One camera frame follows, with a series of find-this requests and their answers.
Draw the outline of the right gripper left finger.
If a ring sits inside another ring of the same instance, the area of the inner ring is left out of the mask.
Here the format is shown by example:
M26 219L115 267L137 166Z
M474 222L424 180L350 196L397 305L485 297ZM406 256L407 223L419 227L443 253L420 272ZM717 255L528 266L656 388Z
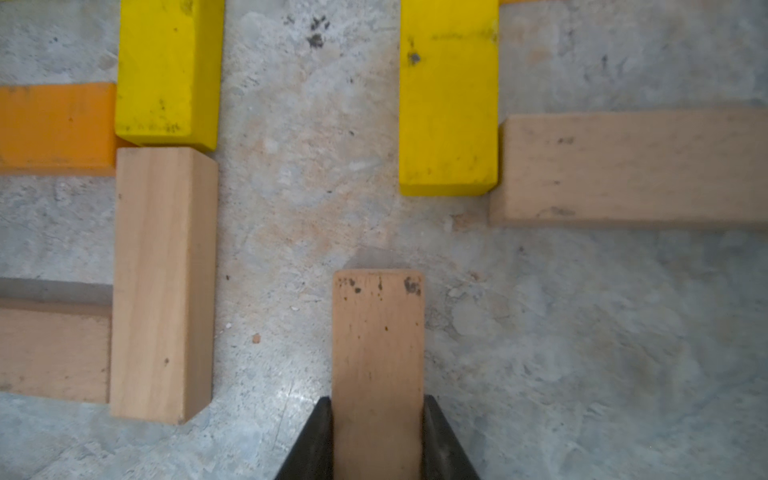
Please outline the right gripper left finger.
M332 478L333 413L331 399L325 396L316 403L275 479Z

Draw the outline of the yellow block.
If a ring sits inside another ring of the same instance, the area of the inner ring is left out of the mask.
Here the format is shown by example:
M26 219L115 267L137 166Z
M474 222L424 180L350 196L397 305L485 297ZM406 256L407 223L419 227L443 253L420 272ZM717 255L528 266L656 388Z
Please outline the yellow block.
M499 176L498 2L402 2L399 63L401 193L490 191Z
M139 146L216 149L224 0L120 3L115 133Z

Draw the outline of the tan wood block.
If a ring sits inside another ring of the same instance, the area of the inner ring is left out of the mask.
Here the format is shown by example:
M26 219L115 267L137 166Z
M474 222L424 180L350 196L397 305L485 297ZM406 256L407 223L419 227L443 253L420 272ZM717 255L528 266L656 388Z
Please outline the tan wood block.
M84 403L109 401L109 306L1 301L1 390Z
M406 269L347 269L332 283L337 479L422 475L425 281Z
M515 115L500 147L496 227L767 226L763 108Z
M212 400L218 181L189 147L118 151L115 417L182 425Z

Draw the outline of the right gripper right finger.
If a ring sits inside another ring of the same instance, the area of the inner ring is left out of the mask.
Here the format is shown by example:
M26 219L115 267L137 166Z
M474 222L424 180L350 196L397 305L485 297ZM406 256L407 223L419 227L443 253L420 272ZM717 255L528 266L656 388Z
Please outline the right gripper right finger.
M422 443L423 479L480 479L436 398L432 395L426 395L424 398Z

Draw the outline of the amber orange block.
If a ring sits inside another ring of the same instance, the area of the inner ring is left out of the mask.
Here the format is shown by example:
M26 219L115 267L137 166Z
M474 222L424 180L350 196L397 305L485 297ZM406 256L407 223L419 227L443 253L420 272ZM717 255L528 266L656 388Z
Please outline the amber orange block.
M519 3L527 3L527 2L536 2L541 0L499 0L500 5L508 5L508 4L519 4Z

